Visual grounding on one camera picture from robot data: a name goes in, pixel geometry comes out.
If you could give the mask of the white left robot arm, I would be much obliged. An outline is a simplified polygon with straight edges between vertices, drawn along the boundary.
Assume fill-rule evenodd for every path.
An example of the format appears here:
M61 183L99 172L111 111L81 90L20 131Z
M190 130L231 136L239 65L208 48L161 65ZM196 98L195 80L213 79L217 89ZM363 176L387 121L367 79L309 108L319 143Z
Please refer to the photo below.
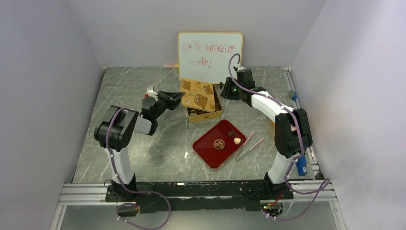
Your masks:
M105 150L113 171L112 187L124 201L131 201L138 193L136 175L131 168L128 145L133 133L154 135L157 119L181 103L184 92L148 90L142 100L141 111L112 105L94 130L94 139Z

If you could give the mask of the gold chocolate tin box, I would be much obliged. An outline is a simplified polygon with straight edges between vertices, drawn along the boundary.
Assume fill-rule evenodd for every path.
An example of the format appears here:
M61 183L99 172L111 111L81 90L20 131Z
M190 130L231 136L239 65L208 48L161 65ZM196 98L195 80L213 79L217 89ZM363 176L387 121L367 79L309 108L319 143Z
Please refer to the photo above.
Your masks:
M215 101L215 111L214 112L206 112L203 110L198 110L194 108L186 108L187 117L190 122L199 122L205 121L209 119L218 118L223 113L223 106L220 102L219 94L217 93L217 89L213 86L214 91L214 101Z

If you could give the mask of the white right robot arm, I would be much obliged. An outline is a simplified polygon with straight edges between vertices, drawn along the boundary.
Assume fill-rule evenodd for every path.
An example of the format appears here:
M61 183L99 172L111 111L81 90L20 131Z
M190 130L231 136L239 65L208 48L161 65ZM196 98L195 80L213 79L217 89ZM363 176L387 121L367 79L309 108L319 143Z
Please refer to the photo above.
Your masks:
M313 144L307 113L304 109L286 106L271 96L264 88L257 87L251 69L234 66L236 77L226 79L221 97L243 101L266 115L274 123L275 160L265 175L264 195L274 199L286 186L296 158L305 154Z

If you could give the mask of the metal tweezers with pink grips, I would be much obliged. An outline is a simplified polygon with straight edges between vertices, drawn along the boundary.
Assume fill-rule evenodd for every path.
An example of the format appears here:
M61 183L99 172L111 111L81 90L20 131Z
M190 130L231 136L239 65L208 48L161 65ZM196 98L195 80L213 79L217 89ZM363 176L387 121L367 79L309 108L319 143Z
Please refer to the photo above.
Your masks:
M237 151L237 154L235 156L236 161L240 161L247 153L252 151L254 148L256 148L256 146L258 146L259 144L261 144L264 141L264 137L261 137L255 144L252 144L250 146L249 142L252 139L254 134L255 134L255 131L252 131L250 133L250 135L247 137L246 141L239 148L239 150Z

